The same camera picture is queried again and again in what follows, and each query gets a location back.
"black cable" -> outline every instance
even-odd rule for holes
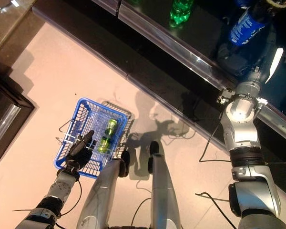
[[[18,209],[18,210],[13,210],[13,211],[32,211],[32,209]]]
[[[76,207],[76,205],[77,205],[78,202],[80,201],[80,199],[81,199],[81,197],[82,197],[82,185],[81,185],[80,180],[78,180],[78,184],[80,185],[80,189],[81,189],[80,197],[78,198],[78,200],[77,200],[77,202],[75,203],[75,205],[74,205],[69,211],[67,211],[66,213],[61,214],[61,216],[67,215],[70,211],[72,211],[72,210]]]
[[[219,125],[220,125],[220,120],[221,120],[221,117],[222,117],[222,116],[223,116],[223,112],[221,112],[220,115],[219,115],[219,122],[218,122],[218,124],[217,124],[215,130],[214,130],[213,133],[211,134],[211,136],[210,136],[208,142],[206,143],[205,148],[204,148],[204,152],[202,153],[202,155],[201,155],[201,157],[200,157],[200,159],[199,159],[199,162],[211,162],[211,161],[231,162],[231,161],[228,161],[228,160],[202,160],[202,158],[205,156],[206,150],[208,149],[208,146],[209,146],[209,144],[210,144],[210,142],[211,142],[211,140],[212,140],[214,134],[216,133],[216,131],[217,131]]]
[[[266,162],[266,165],[286,165],[286,162]]]
[[[59,225],[58,223],[55,223],[55,225],[61,229],[66,229],[66,228],[62,227],[61,225]]]
[[[190,137],[185,137],[184,135],[182,135],[182,136],[174,136],[174,137],[171,137],[171,135],[168,135],[168,138],[169,139],[173,139],[173,140],[175,140],[175,139],[185,139],[185,140],[189,140],[189,139],[191,139],[191,138],[193,138],[194,136],[196,135],[196,131],[193,133],[193,135],[192,136],[190,136]]]
[[[218,206],[218,204],[215,202],[215,200],[213,199],[213,197],[211,197],[210,194],[208,194],[207,192],[203,192],[203,193],[200,193],[200,194],[196,194],[198,196],[202,196],[202,195],[207,195],[211,200],[212,202],[215,204],[215,206],[217,207],[217,209],[220,211],[220,213],[224,216],[224,218],[231,224],[231,226],[236,229],[236,227],[233,225],[233,223],[228,219],[228,217],[224,214],[224,212],[220,209],[220,207]]]
[[[203,197],[203,198],[210,199],[209,197],[206,197],[206,196],[204,196],[203,194],[201,195],[201,194],[195,193],[195,195],[200,196],[200,197]],[[227,200],[227,199],[218,199],[218,198],[213,198],[213,199],[214,199],[214,200],[218,200],[218,201],[223,201],[223,202],[230,202],[230,201]]]
[[[149,200],[149,199],[151,199],[151,198],[146,198],[146,199],[143,200],[143,201],[141,202],[141,204],[138,206],[137,210],[135,211],[135,213],[134,213],[134,215],[133,215],[133,219],[132,219],[131,226],[133,225],[133,221],[134,221],[134,218],[135,218],[135,216],[136,216],[138,210],[140,209],[140,207],[142,206],[142,204],[143,204],[145,201]]]

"robotic arm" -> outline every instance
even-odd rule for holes
[[[253,123],[267,104],[258,94],[260,85],[269,76],[269,60],[273,58],[269,56],[265,55],[256,64],[246,81],[234,91],[223,90],[218,99],[226,105],[221,124],[236,181],[229,186],[229,199],[233,213],[242,218],[239,229],[286,229],[277,218],[281,211],[280,199]]]
[[[51,185],[48,194],[37,207],[30,211],[27,217],[16,229],[52,229],[57,217],[66,202],[71,189],[80,175],[78,171],[90,160],[92,150],[96,142],[92,142],[94,131],[91,130],[72,146],[66,156],[65,167],[57,172],[54,184]]]

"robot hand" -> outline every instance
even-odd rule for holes
[[[79,137],[71,147],[65,160],[64,168],[57,173],[54,184],[48,194],[36,208],[16,227],[16,229],[52,229],[57,217],[66,202],[71,189],[80,175],[78,171],[90,160],[96,141],[92,141],[94,131],[91,130],[84,137]]]

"shopping basket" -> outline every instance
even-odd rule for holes
[[[111,137],[111,143],[106,153],[98,151],[101,138],[105,135],[105,129],[110,119],[117,121],[116,131]],[[82,98],[78,101],[72,119],[65,125],[69,124],[68,130],[63,139],[61,139],[61,147],[55,158],[55,166],[62,168],[65,165],[65,156],[68,154],[71,146],[76,142],[78,137],[84,136],[90,130],[94,130],[93,140],[97,143],[92,152],[92,157],[87,165],[82,168],[79,173],[87,177],[97,178],[99,172],[106,165],[108,160],[113,156],[123,131],[127,124],[126,115],[119,111],[113,110],[104,105],[98,104],[90,99]]]

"bottle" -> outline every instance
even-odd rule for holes
[[[247,8],[253,0],[234,0],[236,5],[240,8]]]
[[[174,0],[171,9],[171,20],[179,25],[189,19],[194,0]]]
[[[286,8],[286,0],[281,4],[274,0],[258,0],[243,13],[233,26],[229,41],[237,46],[247,44],[282,8]]]

